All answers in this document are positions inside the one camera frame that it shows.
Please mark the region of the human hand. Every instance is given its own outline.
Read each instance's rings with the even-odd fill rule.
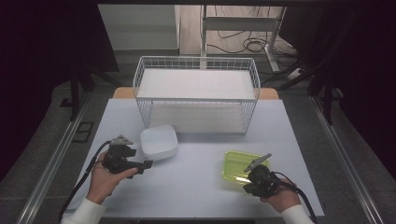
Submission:
[[[137,173],[137,168],[132,168],[119,174],[111,174],[102,165],[105,155],[106,151],[102,152],[93,166],[90,189],[86,197],[91,202],[98,204],[101,204],[113,192],[122,179]]]
[[[292,184],[287,179],[280,179],[280,181]],[[281,185],[277,187],[276,195],[268,198],[260,198],[260,201],[262,203],[271,204],[278,213],[282,213],[286,209],[301,203],[300,198],[298,197],[298,194],[296,192]]]

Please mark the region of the white square bowl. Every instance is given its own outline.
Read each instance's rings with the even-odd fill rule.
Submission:
[[[149,160],[163,160],[177,154],[177,137],[172,125],[147,128],[140,134],[143,155]]]

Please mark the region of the white table surface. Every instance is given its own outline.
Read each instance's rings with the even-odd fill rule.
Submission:
[[[110,99],[80,177],[97,148],[120,134],[133,140],[132,147],[138,149],[133,161],[143,161],[139,143],[143,130],[135,100]],[[271,205],[245,193],[242,185],[221,177],[228,150],[261,155],[271,152],[270,169],[287,175],[306,194],[315,214],[324,216],[282,101],[259,100],[246,135],[178,134],[177,139],[175,157],[155,161],[143,175],[120,182],[104,202],[104,217],[279,217]],[[66,216],[80,205],[89,183],[90,177],[70,203]]]

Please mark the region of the green container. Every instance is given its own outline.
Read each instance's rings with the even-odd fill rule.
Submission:
[[[244,170],[251,164],[253,160],[261,157],[261,155],[250,154],[241,151],[228,151],[225,153],[224,168],[222,177],[240,184],[250,183],[248,180],[248,172]],[[269,161],[262,162],[263,165],[269,168]]]

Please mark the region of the white sleeve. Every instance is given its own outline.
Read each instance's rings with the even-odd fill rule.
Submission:
[[[97,224],[105,211],[105,206],[84,198],[76,212],[62,218],[61,224]]]
[[[287,224],[313,224],[302,205],[294,205],[280,214]]]

